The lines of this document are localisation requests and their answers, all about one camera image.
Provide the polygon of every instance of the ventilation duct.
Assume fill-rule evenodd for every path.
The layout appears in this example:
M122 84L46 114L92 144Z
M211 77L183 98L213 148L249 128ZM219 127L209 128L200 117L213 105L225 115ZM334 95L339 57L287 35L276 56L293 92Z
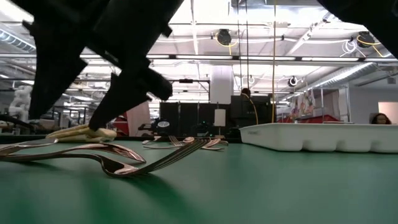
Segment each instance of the ventilation duct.
M312 83L310 86L305 87L300 91L306 91L309 88L338 87L344 83L350 82L359 77L373 73L376 70L377 70L377 64L373 62L356 65L351 68L342 68L338 71L332 72L326 77L321 78L317 82Z
M22 40L20 37L17 37L16 35L7 31L4 25L0 26L0 41L5 42L7 44L11 44L17 47L18 49L21 49L28 53L36 52L36 47L33 44L30 44Z

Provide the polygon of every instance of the yellow cloth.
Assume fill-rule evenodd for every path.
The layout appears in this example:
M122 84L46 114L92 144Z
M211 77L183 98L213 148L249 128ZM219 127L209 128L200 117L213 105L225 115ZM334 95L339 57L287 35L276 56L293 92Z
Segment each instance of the yellow cloth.
M57 138L59 142L103 142L112 141L115 137L115 131L104 128L93 131L88 124L54 131L46 136L46 138Z

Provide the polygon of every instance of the ceiling pipe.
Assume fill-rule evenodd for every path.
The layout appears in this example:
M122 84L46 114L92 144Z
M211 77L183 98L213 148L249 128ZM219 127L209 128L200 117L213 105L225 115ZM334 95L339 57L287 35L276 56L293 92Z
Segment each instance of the ceiling pipe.
M0 41L10 44L20 50L28 53L36 53L34 44L24 40L24 38L15 34L10 28L0 22Z
M196 28L196 19L195 19L195 0L191 0L191 15L192 15L192 37L193 37L193 49L195 50L195 55L199 54L199 46L198 46L198 34Z
M380 50L380 53L382 53L383 55L387 55L386 57L391 56L391 53L387 49ZM323 78L309 84L308 86L299 89L298 91L309 91L314 88L336 88L344 83L375 72L377 69L379 69L379 66L377 63L374 62L355 65L350 68L342 68L330 73L329 75L324 76ZM284 100L288 100L293 96L295 95L287 95L284 97Z
M323 27L327 23L327 19L332 16L330 12L326 13L323 19L320 22L316 22L311 25L311 27L306 31L306 33L299 38L299 40L293 45L293 47L285 54L285 56L291 56L297 49L299 49L307 40L309 40L312 36L312 34L316 31L319 30L321 27Z

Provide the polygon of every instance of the fluorescent light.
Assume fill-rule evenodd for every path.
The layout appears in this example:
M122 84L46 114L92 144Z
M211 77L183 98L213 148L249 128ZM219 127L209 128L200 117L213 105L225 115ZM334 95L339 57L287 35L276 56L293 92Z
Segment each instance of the fluorescent light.
M232 56L212 56L212 55L177 55L177 59L201 59L201 60L231 60Z
M147 55L148 59L169 59L169 55Z
M287 101L279 101L279 102L277 102L277 103L290 104L290 103L289 103L289 102L287 102Z
M338 58L338 57L304 57L303 61L314 61L314 62L356 62L359 58Z
M33 85L35 83L35 81L30 81L30 80L24 80L24 81L21 81L21 82L29 84L29 85Z
M83 101L92 101L94 99L90 98L90 97L85 97L85 96L73 96L74 98L78 99L78 100L83 100Z
M396 58L366 58L365 62L398 62Z
M71 111L70 111L70 110L63 110L62 112L65 113L65 114L68 114L68 113L70 113Z
M95 89L95 88L69 88L67 91L108 91L108 89Z
M20 7L16 6L14 3L10 2L9 0L1 1L1 12L6 15L7 17L11 18L13 21L33 21L33 16L26 12L25 10L21 9Z
M268 56L241 56L241 60L273 60L273 57ZM275 57L275 60L296 60L295 57Z
M173 90L173 93L207 93L206 90Z

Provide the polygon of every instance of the hanging cable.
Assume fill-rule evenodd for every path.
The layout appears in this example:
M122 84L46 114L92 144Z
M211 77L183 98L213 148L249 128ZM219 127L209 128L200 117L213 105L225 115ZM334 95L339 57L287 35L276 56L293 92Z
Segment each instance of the hanging cable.
M242 95L244 95L244 96L250 101L250 103L253 105L254 114L256 115L256 124L259 124L259 117L257 116L257 109L256 109L256 106L254 105L253 101L250 99L250 97L249 97L247 94L242 93Z
M276 4L277 0L274 1L274 56L272 59L272 102L275 102L275 54L276 54ZM272 119L271 122L275 122L275 104L272 105Z
M244 7L246 8L246 40L249 40L249 22L248 22L248 2L244 2ZM247 55L247 65L248 65L248 89L250 90L250 83L249 83L249 41L246 42L246 55Z
M372 47L373 47L373 49L377 52L377 54L378 54L380 57L388 57L388 56L390 55L390 54L383 55L383 54L380 53L380 51L379 51L374 45L372 45Z
M238 11L238 46L239 46L239 67L240 67L240 72L241 72L241 91L243 89L243 81L242 81L242 59L240 56L241 55L241 29L239 27L239 3L236 5L237 6L237 11Z
M356 37L356 40L357 40L358 42L362 43L362 44L366 44L366 45L379 45L379 44L381 44L380 42L378 42L378 43L368 43L368 42L365 42L365 41L360 40L360 39L359 39L360 37L361 37L361 36L358 35L358 36Z

